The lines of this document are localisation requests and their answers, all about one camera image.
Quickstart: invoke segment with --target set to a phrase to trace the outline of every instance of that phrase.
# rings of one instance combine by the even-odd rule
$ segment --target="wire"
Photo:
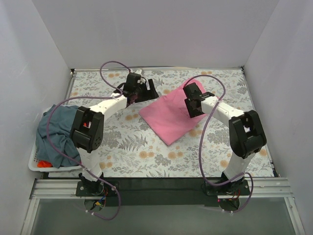
[[[236,197],[235,200],[237,200],[239,198],[239,196],[240,196],[240,189],[238,190],[238,196]]]
[[[99,72],[100,72],[100,76],[101,76],[102,80],[103,80],[106,84],[108,84],[110,87],[112,87],[112,88],[118,90],[118,91],[120,92],[120,94],[118,94],[118,95],[115,96],[115,97],[112,97],[112,96],[110,96],[110,97],[101,97],[101,96],[76,96],[76,97],[67,98],[67,99],[61,101],[60,103],[58,103],[58,104],[53,108],[53,110],[51,111],[51,113],[50,113],[50,115],[49,115],[49,118],[48,118],[48,121],[47,121],[47,126],[46,126],[46,132],[47,132],[47,140],[48,140],[48,142],[50,143],[51,147],[52,147],[57,153],[61,154],[63,157],[66,157],[66,158],[69,159],[70,161],[73,161],[73,162],[75,162],[76,164],[80,165],[80,166],[81,166],[86,172],[88,172],[92,177],[96,178],[97,180],[100,180],[101,182],[103,182],[103,183],[105,183],[106,185],[108,185],[108,186],[110,186],[111,188],[113,188],[114,186],[113,186],[112,184],[110,184],[109,182],[107,182],[107,181],[105,181],[105,180],[103,180],[103,179],[97,177],[95,174],[93,174],[91,171],[89,171],[89,170],[87,169],[87,167],[85,167],[82,163],[80,163],[79,161],[77,161],[77,160],[71,158],[70,156],[66,155],[66,154],[63,153],[62,151],[60,151],[60,150],[53,144],[53,142],[51,141],[51,137],[50,137],[50,134],[49,134],[49,124],[50,124],[52,115],[53,115],[53,113],[55,112],[55,110],[56,110],[58,107],[60,107],[62,104],[66,103],[66,102],[68,102],[68,101],[70,101],[70,100],[73,100],[73,99],[82,99],[82,98],[87,98],[87,99],[113,99],[113,98],[119,98],[119,97],[122,96],[123,91],[122,91],[121,89],[119,89],[119,88],[117,88],[117,87],[111,85],[111,84],[104,78],[104,76],[103,76],[103,74],[102,74],[102,68],[103,68],[106,64],[108,64],[108,63],[118,63],[118,64],[124,66],[125,68],[127,68],[129,72],[131,71],[131,69],[130,69],[129,67],[125,66],[124,64],[122,64],[122,63],[120,63],[120,62],[118,62],[118,61],[113,61],[113,60],[112,60],[112,61],[105,62],[105,63],[100,67],[100,71],[99,71]],[[114,218],[118,215],[119,210],[120,210],[120,208],[121,208],[121,204],[122,204],[121,196],[120,196],[118,190],[115,189],[115,192],[116,192],[117,198],[118,198],[118,207],[117,207],[117,210],[116,210],[115,214],[114,214],[112,217],[107,218],[107,217],[101,216],[101,215],[99,215],[99,214],[97,214],[97,213],[93,213],[91,210],[88,210],[88,212],[89,212],[89,213],[93,213],[93,215],[95,215],[95,216],[97,216],[97,217],[99,217],[99,218],[101,218],[101,219],[104,219],[104,220],[112,220],[112,219],[114,219]]]
[[[216,81],[218,81],[218,82],[220,83],[220,85],[222,86],[222,88],[223,88],[223,94],[220,96],[220,98],[218,98],[218,101],[217,101],[216,104],[214,105],[214,107],[213,107],[211,113],[209,114],[208,119],[207,119],[206,122],[205,122],[203,131],[202,131],[202,134],[201,134],[201,138],[200,138],[200,144],[199,144],[199,168],[200,168],[201,175],[202,175],[203,179],[204,179],[209,185],[211,185],[211,186],[214,186],[214,187],[223,186],[223,185],[226,185],[226,184],[232,182],[233,180],[237,179],[238,177],[244,176],[245,173],[242,172],[242,173],[240,173],[240,174],[234,176],[233,178],[231,178],[231,179],[229,179],[229,180],[227,180],[227,181],[225,181],[225,182],[219,183],[219,184],[212,183],[212,182],[208,181],[208,179],[206,178],[206,176],[205,176],[205,174],[204,174],[203,167],[202,167],[201,151],[202,151],[202,144],[203,144],[203,139],[204,139],[204,134],[205,134],[206,128],[207,128],[207,126],[208,126],[208,124],[209,124],[209,121],[211,120],[211,118],[212,118],[212,116],[213,116],[214,111],[216,110],[216,108],[217,108],[217,106],[219,105],[220,101],[223,99],[223,97],[224,97],[225,94],[226,94],[226,88],[225,88],[225,85],[221,82],[221,80],[219,80],[218,78],[216,78],[216,77],[214,77],[214,76],[212,76],[212,75],[197,75],[197,76],[194,76],[194,77],[192,77],[192,78],[190,78],[190,79],[187,80],[187,82],[185,83],[184,87],[187,86],[187,84],[188,84],[190,81],[192,81],[193,79],[195,79],[195,78],[197,78],[197,77],[211,77],[211,78],[215,79]],[[236,211],[234,211],[234,212],[239,212],[239,211],[241,211],[243,208],[245,208],[246,205],[248,204],[248,202],[250,201],[251,196],[252,196],[252,192],[253,192],[253,178],[252,178],[252,176],[250,175],[250,173],[246,172],[246,174],[248,174],[249,177],[250,177],[250,179],[251,179],[251,191],[250,191],[250,195],[249,195],[249,197],[248,197],[246,203],[245,203],[242,207],[240,207],[238,210],[236,210]]]

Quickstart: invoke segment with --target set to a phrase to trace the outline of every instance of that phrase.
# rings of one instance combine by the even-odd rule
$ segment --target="glass panel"
[[[91,216],[74,205],[84,208],[84,200],[41,199],[32,234],[295,234],[283,198],[252,198],[234,215],[195,205],[123,206],[112,221]],[[100,213],[110,216],[115,210],[106,207]]]

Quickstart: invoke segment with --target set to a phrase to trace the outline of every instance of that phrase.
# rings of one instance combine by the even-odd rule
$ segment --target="aluminum frame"
[[[76,197],[76,188],[79,179],[46,179],[35,180],[33,190],[30,195],[30,205],[24,225],[22,228],[22,235],[31,233],[34,225],[38,205],[40,199],[96,199],[98,197]],[[253,198],[284,198],[286,207],[288,209],[295,233],[297,235],[304,235],[304,228],[300,220],[296,205],[294,203],[293,192],[287,178],[279,177],[261,177],[253,178],[254,190]]]

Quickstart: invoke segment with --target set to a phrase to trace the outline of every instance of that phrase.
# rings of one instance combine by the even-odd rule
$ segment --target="blue-gray cloth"
[[[36,133],[36,147],[38,160],[44,160],[50,162],[53,167],[59,168],[60,166],[74,166],[76,163],[63,157],[57,153],[46,137],[46,125],[53,107],[48,112],[43,114],[41,121],[39,122]],[[63,153],[67,154],[71,158],[80,161],[80,156],[77,148],[74,146],[73,141],[69,137],[70,130],[75,118],[78,106],[60,106],[52,115],[49,124],[49,135],[53,144],[60,149]]]

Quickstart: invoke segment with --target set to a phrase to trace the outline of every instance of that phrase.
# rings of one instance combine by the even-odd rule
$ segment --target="white laundry basket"
[[[36,158],[37,148],[34,144],[33,149],[31,150],[28,167],[32,171],[41,171],[41,172],[52,172],[52,171],[69,171],[69,170],[77,170],[82,168],[80,165],[76,166],[61,166],[60,168],[55,167],[37,167],[39,160]]]

